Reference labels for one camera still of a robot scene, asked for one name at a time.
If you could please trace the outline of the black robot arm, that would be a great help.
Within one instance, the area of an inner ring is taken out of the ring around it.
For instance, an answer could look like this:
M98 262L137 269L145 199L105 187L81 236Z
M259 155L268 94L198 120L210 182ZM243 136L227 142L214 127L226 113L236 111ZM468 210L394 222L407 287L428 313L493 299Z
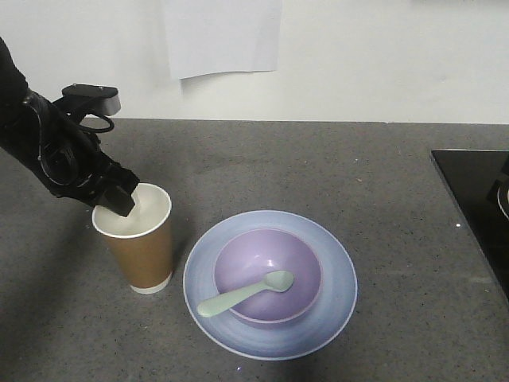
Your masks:
M106 155L99 135L112 131L117 88L69 85L54 102L31 90L6 44L1 45L1 147L55 197L128 216L139 183Z

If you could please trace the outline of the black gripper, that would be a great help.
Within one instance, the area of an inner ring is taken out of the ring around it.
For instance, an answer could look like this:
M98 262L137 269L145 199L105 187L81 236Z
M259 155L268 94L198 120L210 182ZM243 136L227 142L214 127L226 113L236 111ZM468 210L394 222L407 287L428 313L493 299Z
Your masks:
M39 115L37 122L37 162L50 192L127 217L139 178L100 148L99 134L110 131L112 122L108 119L103 129L84 126L68 115Z

